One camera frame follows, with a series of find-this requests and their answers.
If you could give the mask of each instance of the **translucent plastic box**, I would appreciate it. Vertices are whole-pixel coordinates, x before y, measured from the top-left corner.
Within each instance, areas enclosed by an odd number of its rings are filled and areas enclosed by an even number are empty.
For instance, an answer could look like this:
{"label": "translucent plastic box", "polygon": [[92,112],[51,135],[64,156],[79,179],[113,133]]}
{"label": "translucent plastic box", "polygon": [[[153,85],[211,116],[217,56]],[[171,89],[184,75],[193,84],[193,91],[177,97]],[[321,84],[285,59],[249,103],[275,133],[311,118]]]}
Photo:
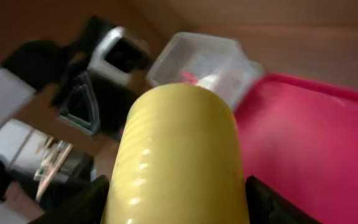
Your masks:
{"label": "translucent plastic box", "polygon": [[215,92],[234,110],[251,84],[263,74],[231,39],[181,32],[153,64],[147,78],[153,86],[189,83]]}

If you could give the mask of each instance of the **yellow object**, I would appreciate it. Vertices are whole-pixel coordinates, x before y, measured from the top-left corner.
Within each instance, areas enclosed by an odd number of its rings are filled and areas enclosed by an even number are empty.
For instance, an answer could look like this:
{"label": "yellow object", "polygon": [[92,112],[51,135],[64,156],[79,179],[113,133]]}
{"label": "yellow object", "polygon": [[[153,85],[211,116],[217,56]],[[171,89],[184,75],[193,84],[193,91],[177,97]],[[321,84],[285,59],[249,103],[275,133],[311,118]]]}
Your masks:
{"label": "yellow object", "polygon": [[233,115],[200,87],[154,88],[132,106],[102,223],[249,223]]}

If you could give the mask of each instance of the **pink surface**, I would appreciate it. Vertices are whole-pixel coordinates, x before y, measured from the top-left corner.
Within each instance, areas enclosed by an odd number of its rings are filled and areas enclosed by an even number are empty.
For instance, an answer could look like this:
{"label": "pink surface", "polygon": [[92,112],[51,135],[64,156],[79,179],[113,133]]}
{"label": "pink surface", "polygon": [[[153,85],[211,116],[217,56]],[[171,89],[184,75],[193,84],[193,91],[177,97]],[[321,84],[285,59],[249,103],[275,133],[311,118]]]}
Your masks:
{"label": "pink surface", "polygon": [[236,110],[245,176],[323,223],[358,223],[358,93],[282,75]]}

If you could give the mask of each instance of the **red tray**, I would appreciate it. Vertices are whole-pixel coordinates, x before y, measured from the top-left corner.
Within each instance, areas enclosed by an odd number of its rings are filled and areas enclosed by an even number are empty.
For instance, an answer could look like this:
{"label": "red tray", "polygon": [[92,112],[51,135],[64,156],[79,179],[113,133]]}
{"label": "red tray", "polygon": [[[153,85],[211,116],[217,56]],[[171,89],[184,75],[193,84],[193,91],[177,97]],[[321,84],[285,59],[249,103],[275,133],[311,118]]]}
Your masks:
{"label": "red tray", "polygon": [[235,112],[245,177],[323,223],[358,223],[358,93],[284,75]]}

